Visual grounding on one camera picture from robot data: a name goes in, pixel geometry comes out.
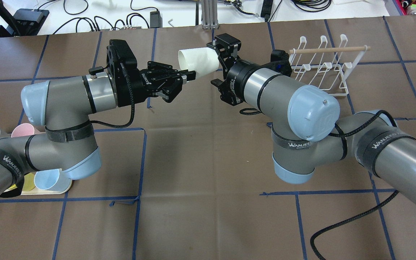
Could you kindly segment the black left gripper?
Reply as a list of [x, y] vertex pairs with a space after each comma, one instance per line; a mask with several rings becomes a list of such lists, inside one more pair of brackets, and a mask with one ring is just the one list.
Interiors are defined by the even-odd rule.
[[147, 68], [139, 70], [137, 58], [126, 40], [111, 39], [107, 47], [108, 74], [117, 96], [117, 106], [125, 107], [145, 102], [150, 97], [162, 97], [170, 103], [196, 74], [173, 69], [172, 65], [148, 61]]

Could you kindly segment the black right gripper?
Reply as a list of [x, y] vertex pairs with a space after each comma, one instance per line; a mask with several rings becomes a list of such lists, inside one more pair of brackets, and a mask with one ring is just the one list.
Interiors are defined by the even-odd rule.
[[211, 80], [211, 84], [220, 92], [220, 99], [232, 106], [245, 101], [246, 82], [251, 74], [259, 69], [258, 64], [238, 56], [241, 46], [240, 40], [227, 33], [217, 35], [212, 43], [207, 43], [207, 47], [217, 54], [224, 77], [223, 80]]

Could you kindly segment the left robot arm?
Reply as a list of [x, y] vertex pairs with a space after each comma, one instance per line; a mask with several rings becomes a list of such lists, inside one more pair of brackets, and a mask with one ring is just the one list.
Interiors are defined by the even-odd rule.
[[24, 176], [30, 172], [61, 169], [74, 180], [96, 173], [102, 161], [93, 124], [127, 128], [136, 104], [159, 96], [170, 103], [183, 84], [195, 80], [195, 71], [155, 61], [139, 70], [125, 40], [112, 39], [106, 49], [105, 67], [22, 89], [25, 115], [45, 132], [0, 138], [0, 198], [19, 196]]

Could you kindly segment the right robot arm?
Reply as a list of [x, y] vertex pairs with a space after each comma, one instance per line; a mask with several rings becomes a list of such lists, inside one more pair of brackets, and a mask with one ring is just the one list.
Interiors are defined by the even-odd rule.
[[253, 106], [272, 120], [272, 158], [276, 175], [303, 184], [320, 165], [354, 157], [416, 204], [416, 138], [403, 132], [385, 110], [340, 118], [340, 104], [330, 94], [290, 77], [286, 51], [274, 50], [270, 62], [258, 65], [238, 56], [241, 41], [229, 34], [214, 38], [223, 80], [211, 83], [221, 100]]

